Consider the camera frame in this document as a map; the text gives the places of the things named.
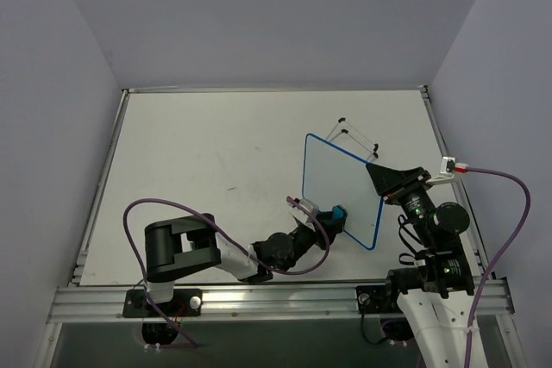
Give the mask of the blue whiteboard eraser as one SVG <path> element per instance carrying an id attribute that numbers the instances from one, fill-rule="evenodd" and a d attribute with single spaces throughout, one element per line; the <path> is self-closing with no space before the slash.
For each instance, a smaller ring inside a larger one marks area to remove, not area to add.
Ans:
<path id="1" fill-rule="evenodd" d="M 348 212 L 343 208 L 343 206 L 336 205 L 332 208 L 332 219 L 335 221 L 346 220 L 348 217 Z"/>

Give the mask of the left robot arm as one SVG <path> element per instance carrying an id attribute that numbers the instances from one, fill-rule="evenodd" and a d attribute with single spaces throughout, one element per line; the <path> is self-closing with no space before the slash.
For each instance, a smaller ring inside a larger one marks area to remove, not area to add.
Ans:
<path id="1" fill-rule="evenodd" d="M 177 280 L 215 267 L 245 284 L 260 284 L 275 272 L 288 272 L 314 246 L 324 252 L 343 232 L 348 212 L 341 206 L 317 211 L 322 230 L 309 219 L 296 218 L 288 234 L 278 232 L 242 252 L 219 232 L 194 216 L 158 221 L 145 228 L 146 286 L 143 306 L 165 315 L 174 304 Z"/>

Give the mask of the blue-framed whiteboard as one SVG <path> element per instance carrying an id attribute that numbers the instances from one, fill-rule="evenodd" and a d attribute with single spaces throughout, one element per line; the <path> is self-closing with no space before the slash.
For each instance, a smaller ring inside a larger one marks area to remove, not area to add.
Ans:
<path id="1" fill-rule="evenodd" d="M 348 212 L 344 232 L 372 251 L 377 245 L 383 199 L 374 188 L 368 164 L 318 135 L 305 136 L 302 197 L 322 211 L 343 206 Z"/>

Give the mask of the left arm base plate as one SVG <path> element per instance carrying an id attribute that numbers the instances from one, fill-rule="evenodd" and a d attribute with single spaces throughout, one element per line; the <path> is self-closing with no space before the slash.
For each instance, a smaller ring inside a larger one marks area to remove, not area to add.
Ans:
<path id="1" fill-rule="evenodd" d="M 173 298 L 157 307 L 169 317 L 199 317 L 203 292 L 200 289 L 176 289 Z M 128 290 L 123 302 L 124 318 L 153 318 L 159 313 L 147 301 L 143 290 Z"/>

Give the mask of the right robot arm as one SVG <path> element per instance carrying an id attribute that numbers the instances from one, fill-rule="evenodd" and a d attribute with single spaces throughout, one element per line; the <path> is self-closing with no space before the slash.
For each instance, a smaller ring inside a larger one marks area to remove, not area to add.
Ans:
<path id="1" fill-rule="evenodd" d="M 469 214 L 458 203 L 435 205 L 428 194 L 466 169 L 452 157 L 442 160 L 436 177 L 423 167 L 400 171 L 367 165 L 376 193 L 403 210 L 400 231 L 412 229 L 421 245 L 410 250 L 411 264 L 388 272 L 380 303 L 384 310 L 405 316 L 428 367 L 488 365 L 475 320 L 480 291 L 461 242 Z"/>

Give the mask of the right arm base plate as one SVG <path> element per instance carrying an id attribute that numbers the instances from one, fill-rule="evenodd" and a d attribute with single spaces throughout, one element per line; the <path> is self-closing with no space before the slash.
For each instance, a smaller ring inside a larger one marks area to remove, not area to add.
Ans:
<path id="1" fill-rule="evenodd" d="M 389 313 L 391 310 L 390 300 L 383 284 L 357 286 L 355 294 L 360 313 L 376 315 Z"/>

